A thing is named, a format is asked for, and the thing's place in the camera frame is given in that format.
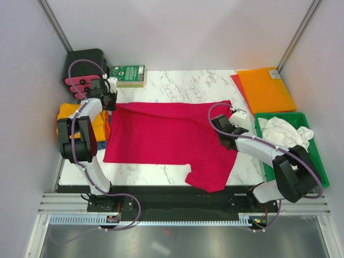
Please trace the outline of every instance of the marble table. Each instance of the marble table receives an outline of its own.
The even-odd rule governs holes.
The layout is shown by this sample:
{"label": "marble table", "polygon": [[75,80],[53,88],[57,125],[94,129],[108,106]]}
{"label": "marble table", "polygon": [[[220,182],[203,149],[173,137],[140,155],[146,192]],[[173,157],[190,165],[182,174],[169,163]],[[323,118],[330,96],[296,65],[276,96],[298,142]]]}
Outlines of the marble table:
{"label": "marble table", "polygon": [[[207,103],[229,99],[237,108],[248,110],[247,104],[231,79],[233,70],[149,71],[144,88],[120,88],[118,103],[128,102],[183,102]],[[245,125],[253,129],[253,117]],[[105,150],[97,157],[105,176],[113,185],[187,185],[185,178],[190,165],[116,164],[104,163]],[[227,185],[258,184],[262,182],[259,161],[238,153]],[[79,170],[65,161],[60,185],[87,185]]]}

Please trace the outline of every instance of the green plastic bin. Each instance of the green plastic bin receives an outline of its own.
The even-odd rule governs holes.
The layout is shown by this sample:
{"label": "green plastic bin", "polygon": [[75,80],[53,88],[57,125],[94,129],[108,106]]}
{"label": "green plastic bin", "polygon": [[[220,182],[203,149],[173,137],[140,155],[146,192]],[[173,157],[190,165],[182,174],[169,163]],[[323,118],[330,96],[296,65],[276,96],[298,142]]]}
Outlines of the green plastic bin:
{"label": "green plastic bin", "polygon": [[[272,117],[278,117],[281,119],[284,119],[289,124],[291,124],[295,129],[299,129],[300,126],[305,126],[307,128],[310,128],[306,119],[306,116],[301,112],[286,112],[286,113],[257,113],[255,115],[255,126],[257,135],[259,137],[262,137],[262,130],[260,128],[258,118],[265,118],[270,119]],[[310,145],[308,148],[309,155],[311,157],[311,160],[313,161],[316,169],[318,170],[320,177],[321,177],[321,184],[322,187],[328,187],[329,181],[327,179],[323,163],[321,162],[316,143],[314,140],[310,140]],[[274,170],[272,167],[264,163],[264,170],[265,175],[267,177],[267,181],[271,181],[275,179]]]}

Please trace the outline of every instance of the white wall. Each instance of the white wall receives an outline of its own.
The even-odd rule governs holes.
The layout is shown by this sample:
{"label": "white wall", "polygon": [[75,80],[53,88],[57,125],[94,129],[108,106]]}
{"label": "white wall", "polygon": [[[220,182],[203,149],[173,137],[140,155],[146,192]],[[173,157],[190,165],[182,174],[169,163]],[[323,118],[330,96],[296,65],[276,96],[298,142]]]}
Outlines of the white wall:
{"label": "white wall", "polygon": [[0,256],[17,258],[53,185],[66,52],[36,0],[1,0],[0,34]]}
{"label": "white wall", "polygon": [[74,50],[148,70],[276,66],[311,0],[48,0]]}
{"label": "white wall", "polygon": [[315,131],[330,186],[325,191],[344,243],[344,1],[323,1],[281,72]]}

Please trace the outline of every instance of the white cloth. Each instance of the white cloth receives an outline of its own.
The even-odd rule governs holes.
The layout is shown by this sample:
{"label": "white cloth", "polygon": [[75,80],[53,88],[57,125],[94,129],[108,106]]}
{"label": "white cloth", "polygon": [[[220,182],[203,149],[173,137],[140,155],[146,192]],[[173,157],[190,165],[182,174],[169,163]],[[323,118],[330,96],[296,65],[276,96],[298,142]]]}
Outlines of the white cloth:
{"label": "white cloth", "polygon": [[314,132],[304,126],[296,130],[287,121],[272,117],[267,120],[258,118],[260,128],[262,130],[262,137],[278,146],[294,147],[300,145],[306,150],[310,143],[308,142],[314,136]]}

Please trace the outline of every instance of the red t-shirt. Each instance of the red t-shirt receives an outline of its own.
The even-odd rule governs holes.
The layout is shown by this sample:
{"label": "red t-shirt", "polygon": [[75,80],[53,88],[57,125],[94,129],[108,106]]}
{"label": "red t-shirt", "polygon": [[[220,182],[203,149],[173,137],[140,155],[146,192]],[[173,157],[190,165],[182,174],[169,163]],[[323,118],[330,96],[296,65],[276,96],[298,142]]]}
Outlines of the red t-shirt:
{"label": "red t-shirt", "polygon": [[[207,113],[213,104],[117,104],[104,162],[190,164],[186,183],[208,192],[222,190],[237,152],[226,150],[210,126]],[[219,106],[212,117],[220,114],[231,112]]]}

